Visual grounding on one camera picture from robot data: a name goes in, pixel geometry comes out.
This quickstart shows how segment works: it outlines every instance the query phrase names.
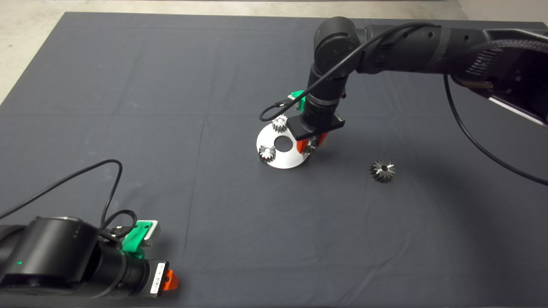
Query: black cable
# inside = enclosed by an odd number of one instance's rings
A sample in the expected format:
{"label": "black cable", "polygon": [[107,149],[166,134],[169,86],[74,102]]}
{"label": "black cable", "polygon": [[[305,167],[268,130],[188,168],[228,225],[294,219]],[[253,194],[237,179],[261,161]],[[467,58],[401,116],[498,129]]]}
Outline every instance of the black cable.
{"label": "black cable", "polygon": [[47,188],[45,188],[41,192],[37,193],[36,195],[32,196],[28,200],[23,201],[23,202],[19,203],[18,205],[16,205],[15,207],[12,207],[11,209],[7,210],[6,212],[0,214],[0,219],[3,219],[5,217],[15,213],[16,211],[18,211],[21,208],[29,205],[30,203],[32,203],[36,199],[44,196],[46,193],[48,193],[48,192],[54,190],[55,188],[59,187],[63,183],[66,183],[67,181],[70,181],[71,179],[73,179],[73,178],[75,178],[75,177],[77,177],[81,174],[84,174],[88,171],[91,171],[91,170],[93,170],[97,167],[103,166],[104,164],[108,164],[108,163],[115,163],[115,164],[118,165],[118,174],[116,175],[116,179],[114,180],[114,184],[112,185],[112,189],[110,191],[109,197],[108,197],[108,199],[106,201],[106,204],[105,204],[105,208],[103,209],[103,212],[102,212],[102,215],[101,215],[101,226],[104,226],[105,221],[106,221],[106,218],[105,218],[106,217],[106,212],[109,209],[110,203],[112,201],[112,197],[114,196],[114,193],[116,192],[116,188],[118,188],[118,183],[120,182],[120,177],[122,176],[122,170],[123,170],[122,163],[117,159],[106,159],[104,161],[98,162],[96,164],[93,164],[93,165],[88,166],[84,169],[81,169],[79,171],[74,172],[73,174],[71,174],[71,175],[69,175],[69,176],[53,183],[52,185],[48,186]]}
{"label": "black cable", "polygon": [[125,214],[125,215],[128,215],[128,216],[131,217],[131,219],[132,219],[132,224],[131,224],[131,226],[132,226],[132,227],[127,227],[127,228],[125,228],[125,231],[124,231],[124,232],[121,232],[120,234],[116,234],[115,237],[116,237],[116,238],[122,238],[122,237],[128,235],[128,234],[132,231],[133,226],[135,226],[135,224],[137,224],[137,215],[135,214],[134,211],[129,210],[129,209],[119,210],[119,211],[115,212],[114,214],[110,215],[110,216],[105,220],[105,222],[99,227],[99,231],[103,231],[103,230],[104,230],[104,231],[109,232],[110,230],[107,230],[106,227],[107,227],[109,224],[111,224],[112,221],[113,221],[116,217],[118,217],[118,216],[120,216],[120,215],[122,215],[122,214]]}
{"label": "black cable", "polygon": [[447,100],[449,101],[449,106],[451,107],[451,111],[453,112],[453,116],[455,117],[456,123],[459,125],[460,130],[463,131],[463,133],[466,135],[468,140],[470,140],[470,142],[472,142],[472,144],[474,144],[476,146],[476,148],[478,148],[487,157],[491,158],[495,163],[497,163],[497,164],[503,166],[504,168],[514,172],[515,174],[521,175],[522,177],[524,177],[528,180],[535,181],[539,184],[548,186],[548,181],[547,180],[537,178],[536,176],[530,175],[526,172],[523,172],[523,171],[521,171],[521,170],[505,163],[504,161],[499,159],[497,156],[495,156],[491,152],[487,151],[486,148],[484,148],[476,139],[474,139],[474,137],[472,137],[470,132],[468,132],[468,130],[464,126],[462,120],[460,119],[459,113],[457,112],[457,110],[455,108],[455,102],[453,101],[453,96],[451,95],[451,88],[449,87],[449,78],[448,78],[446,73],[443,74],[443,83],[444,83],[445,89],[446,89]]}
{"label": "black cable", "polygon": [[[322,81],[324,81],[326,78],[328,78],[329,76],[331,76],[331,74],[338,70],[344,63],[346,63],[350,58],[352,58],[353,56],[355,56],[356,54],[360,53],[363,49],[365,49],[367,46],[375,43],[376,41],[380,40],[380,39],[383,39],[397,31],[400,31],[402,29],[405,29],[405,28],[410,28],[410,27],[424,27],[424,26],[435,26],[434,24],[431,24],[429,22],[409,22],[407,24],[403,24],[403,25],[399,25],[399,26],[395,26],[394,28],[391,28],[381,34],[379,34],[378,36],[375,36],[374,38],[364,42],[363,44],[361,44],[360,46],[358,46],[358,48],[354,49],[351,53],[349,53],[346,57],[344,57],[344,59],[342,59],[341,61],[339,61],[339,63],[335,64],[329,71],[327,71],[327,73],[323,74],[315,83],[311,84],[308,88],[306,88],[306,90],[304,90],[299,96],[297,96],[295,99],[293,99],[292,102],[290,103],[286,103],[287,101],[286,100],[283,100],[283,101],[279,101],[269,107],[267,107],[266,109],[264,109],[261,114],[259,115],[259,119],[263,122],[267,122],[267,121],[272,121],[273,119],[277,118],[278,116],[280,116],[281,114],[283,114],[284,112],[288,111],[293,105],[295,105],[298,101],[300,101],[303,97],[305,97],[306,95],[308,95],[308,93],[310,93],[310,91],[312,91],[316,86],[318,86],[318,84],[320,84]],[[269,112],[270,110],[274,109],[274,108],[279,108],[281,106],[284,106],[280,111],[276,112],[273,116],[271,117],[268,117],[268,118],[265,118],[264,115],[265,113]]]}

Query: metal disc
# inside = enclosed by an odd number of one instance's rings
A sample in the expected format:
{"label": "metal disc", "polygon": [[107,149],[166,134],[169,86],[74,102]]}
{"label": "metal disc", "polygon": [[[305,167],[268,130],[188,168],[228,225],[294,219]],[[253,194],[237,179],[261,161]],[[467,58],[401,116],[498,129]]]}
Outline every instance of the metal disc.
{"label": "metal disc", "polygon": [[298,165],[304,163],[309,155],[301,154],[297,151],[297,141],[289,132],[289,129],[286,129],[283,132],[277,132],[273,129],[272,124],[265,126],[259,135],[257,136],[257,153],[259,153],[259,148],[262,146],[273,147],[274,141],[280,136],[287,136],[291,139],[293,146],[291,150],[287,152],[281,152],[276,149],[276,155],[271,162],[266,162],[270,166],[278,169],[290,169],[295,168]]}

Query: concrete floor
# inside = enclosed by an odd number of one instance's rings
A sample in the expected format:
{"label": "concrete floor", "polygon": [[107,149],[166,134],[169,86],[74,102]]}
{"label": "concrete floor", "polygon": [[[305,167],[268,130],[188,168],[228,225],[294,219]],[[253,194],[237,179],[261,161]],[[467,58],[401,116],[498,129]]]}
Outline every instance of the concrete floor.
{"label": "concrete floor", "polygon": [[0,102],[66,11],[467,19],[456,0],[372,2],[0,0]]}

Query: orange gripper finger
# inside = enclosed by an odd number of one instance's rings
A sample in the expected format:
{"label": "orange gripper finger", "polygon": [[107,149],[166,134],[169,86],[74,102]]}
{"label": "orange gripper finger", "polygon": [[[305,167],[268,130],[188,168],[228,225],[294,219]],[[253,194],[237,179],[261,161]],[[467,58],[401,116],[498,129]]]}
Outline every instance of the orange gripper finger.
{"label": "orange gripper finger", "polygon": [[322,136],[318,140],[318,146],[323,143],[323,140],[327,137],[327,133],[323,133]]}
{"label": "orange gripper finger", "polygon": [[169,270],[167,274],[165,275],[165,284],[164,284],[164,291],[169,290],[175,290],[179,286],[179,279],[173,272],[173,270]]}
{"label": "orange gripper finger", "polygon": [[308,139],[297,141],[297,151],[299,151],[299,153],[302,154],[307,144],[308,144]]}

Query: gray fabric mat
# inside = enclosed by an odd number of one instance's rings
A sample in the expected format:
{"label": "gray fabric mat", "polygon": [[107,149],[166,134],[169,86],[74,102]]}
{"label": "gray fabric mat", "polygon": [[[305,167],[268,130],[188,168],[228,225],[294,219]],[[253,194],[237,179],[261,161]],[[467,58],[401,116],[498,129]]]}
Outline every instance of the gray fabric mat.
{"label": "gray fabric mat", "polygon": [[[118,158],[111,211],[160,221],[148,256],[169,260],[182,287],[151,300],[1,295],[0,306],[548,305],[548,189],[468,142],[441,76],[353,75],[339,107],[346,126],[306,164],[258,160],[258,114],[306,86],[321,21],[65,14],[0,106],[0,209]],[[368,22],[403,21],[355,20]],[[486,148],[548,178],[548,130],[453,90]],[[396,164],[393,182],[369,177],[379,158]],[[98,224],[115,174],[71,181],[3,223]]]}

